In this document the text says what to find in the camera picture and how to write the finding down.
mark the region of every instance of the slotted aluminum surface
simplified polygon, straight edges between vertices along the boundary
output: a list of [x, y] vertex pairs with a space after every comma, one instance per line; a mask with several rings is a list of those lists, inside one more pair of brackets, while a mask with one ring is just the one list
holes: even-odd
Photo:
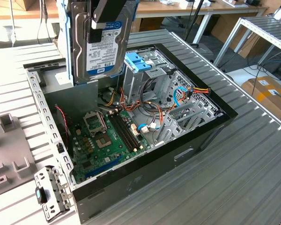
[[240, 23], [281, 49], [281, 22], [270, 15], [242, 18]]
[[[130, 35], [130, 47], [152, 43], [164, 44], [239, 115], [205, 151], [87, 224], [279, 224], [281, 122], [272, 119], [175, 34], [157, 30]], [[54, 158], [21, 66], [59, 57], [50, 44], [0, 50], [0, 113], [10, 111], [20, 117], [39, 169]], [[0, 195], [0, 224], [46, 224], [34, 189], [31, 181]], [[78, 223], [74, 211], [53, 222]]]

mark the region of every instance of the yellow wire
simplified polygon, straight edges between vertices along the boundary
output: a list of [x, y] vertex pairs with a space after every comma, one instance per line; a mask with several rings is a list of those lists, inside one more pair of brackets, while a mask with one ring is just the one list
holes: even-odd
[[105, 106], [110, 106], [113, 103], [113, 97], [114, 97], [114, 92], [112, 93], [111, 101], [107, 103]]
[[203, 89], [203, 88], [193, 88], [193, 89], [196, 89], [196, 90], [208, 90], [208, 88], [206, 88], [206, 89]]

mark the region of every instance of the wooden tabletop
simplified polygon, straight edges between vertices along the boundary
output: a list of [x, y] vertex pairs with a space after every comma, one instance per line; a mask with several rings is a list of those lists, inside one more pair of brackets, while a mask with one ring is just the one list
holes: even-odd
[[[224, 3], [222, 0], [216, 0], [217, 2], [211, 3], [210, 7], [203, 7], [201, 11], [231, 11], [231, 10], [241, 10], [247, 11], [250, 9], [258, 8], [255, 6], [249, 6], [249, 8], [233, 8], [228, 4]], [[58, 18], [58, 12], [56, 7], [55, 0], [46, 0], [47, 4], [47, 11], [49, 18]], [[179, 3], [175, 3], [172, 6], [166, 6], [161, 4], [158, 1], [155, 2], [147, 2], [141, 1], [139, 7], [137, 9], [137, 13], [139, 14], [150, 14], [150, 13], [179, 13], [179, 12], [190, 12], [191, 7], [181, 8]], [[35, 19], [39, 18], [39, 2], [36, 1], [34, 5], [29, 9], [29, 11], [20, 11], [14, 10], [14, 18], [15, 19]], [[10, 19], [10, 11], [9, 8], [0, 7], [0, 20]]]

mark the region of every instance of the red cable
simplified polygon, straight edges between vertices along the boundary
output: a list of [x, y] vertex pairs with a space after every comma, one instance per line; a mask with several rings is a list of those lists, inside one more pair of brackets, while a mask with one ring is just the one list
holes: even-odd
[[57, 109], [60, 111], [60, 113], [61, 113], [62, 117], [64, 118], [64, 121], [65, 121], [65, 127], [66, 127], [67, 144], [68, 144], [68, 138], [69, 138], [69, 136], [68, 136], [68, 133], [67, 133], [67, 131], [68, 131], [68, 127], [67, 127], [67, 120], [66, 120], [66, 116], [65, 116], [64, 112], [61, 110], [61, 108], [59, 108], [57, 105], [55, 106], [55, 108], [57, 108]]

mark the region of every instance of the blue pcie slot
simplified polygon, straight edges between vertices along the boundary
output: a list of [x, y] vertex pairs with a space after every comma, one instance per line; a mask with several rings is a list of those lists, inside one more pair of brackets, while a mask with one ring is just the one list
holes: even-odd
[[87, 174], [85, 175], [85, 178], [87, 178], [87, 177], [93, 177], [93, 176], [95, 176], [96, 174], [98, 174], [98, 173], [100, 173], [100, 172], [102, 172], [102, 171], [104, 171], [104, 170], [108, 170], [109, 168], [111, 168], [111, 167], [113, 167], [114, 165], [118, 164], [118, 161], [119, 161], [122, 157], [123, 157], [123, 156], [120, 156], [120, 157], [118, 157], [117, 159], [115, 159], [115, 160], [113, 160], [113, 161], [111, 161], [111, 162], [109, 162], [109, 163], [107, 163], [107, 164], [105, 164], [105, 165], [103, 165], [103, 166], [101, 166], [101, 167], [99, 167], [99, 168], [96, 168], [95, 170], [92, 170], [91, 172], [89, 172], [89, 173], [87, 173]]

